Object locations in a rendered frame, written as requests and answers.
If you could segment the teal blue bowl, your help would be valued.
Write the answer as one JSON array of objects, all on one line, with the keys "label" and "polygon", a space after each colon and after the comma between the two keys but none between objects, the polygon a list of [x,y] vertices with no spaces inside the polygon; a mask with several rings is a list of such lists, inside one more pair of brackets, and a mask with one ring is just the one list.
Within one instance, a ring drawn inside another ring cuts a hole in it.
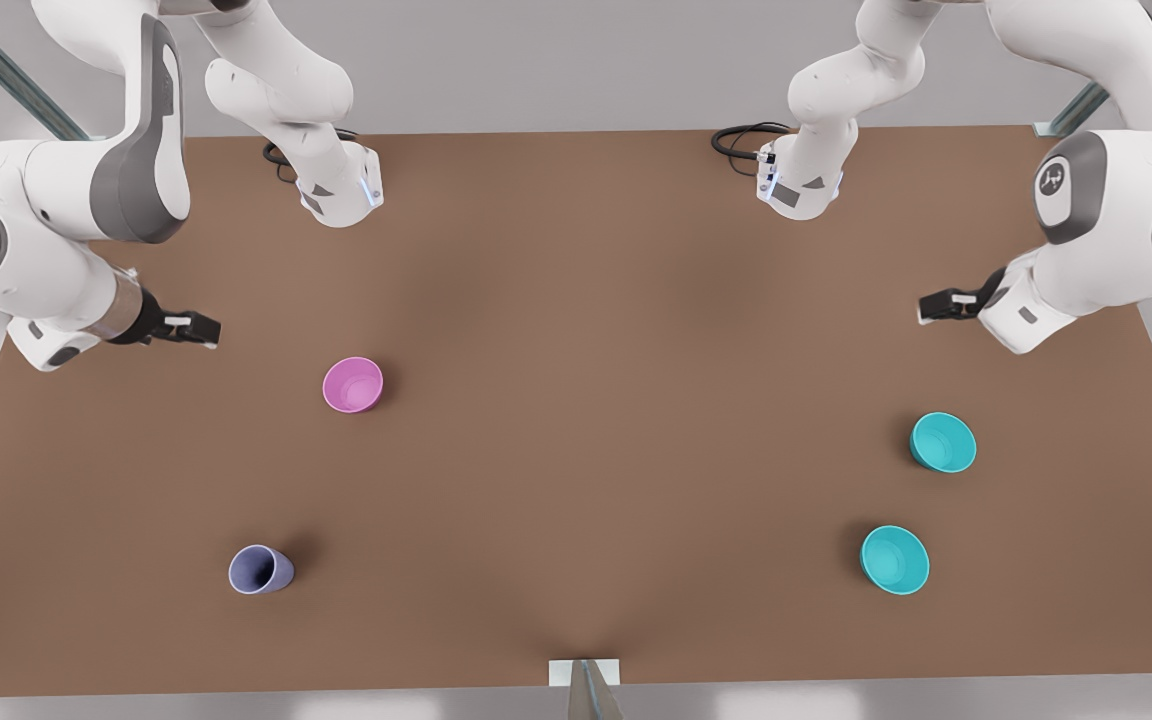
[{"label": "teal blue bowl", "polygon": [[931,575],[931,556],[909,529],[882,525],[870,530],[859,551],[861,570],[884,592],[914,594]]},{"label": "teal blue bowl", "polygon": [[952,414],[925,414],[915,420],[909,448],[916,462],[940,473],[960,473],[977,458],[972,429]]}]

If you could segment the pink bowl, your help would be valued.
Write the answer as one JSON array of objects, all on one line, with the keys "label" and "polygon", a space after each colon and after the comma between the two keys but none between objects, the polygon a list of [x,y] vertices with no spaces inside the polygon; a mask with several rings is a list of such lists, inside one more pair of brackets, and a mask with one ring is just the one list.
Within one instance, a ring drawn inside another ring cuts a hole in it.
[{"label": "pink bowl", "polygon": [[323,378],[324,401],[338,414],[364,414],[380,400],[382,389],[381,369],[367,357],[344,357]]}]

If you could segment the lavender cup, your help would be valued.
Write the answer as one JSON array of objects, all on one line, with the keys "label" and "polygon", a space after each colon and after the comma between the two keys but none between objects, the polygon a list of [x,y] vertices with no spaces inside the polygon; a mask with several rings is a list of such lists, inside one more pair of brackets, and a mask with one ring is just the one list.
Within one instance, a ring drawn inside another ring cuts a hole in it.
[{"label": "lavender cup", "polygon": [[227,579],[233,591],[241,594],[276,592],[291,584],[294,564],[278,550],[250,544],[230,560]]}]

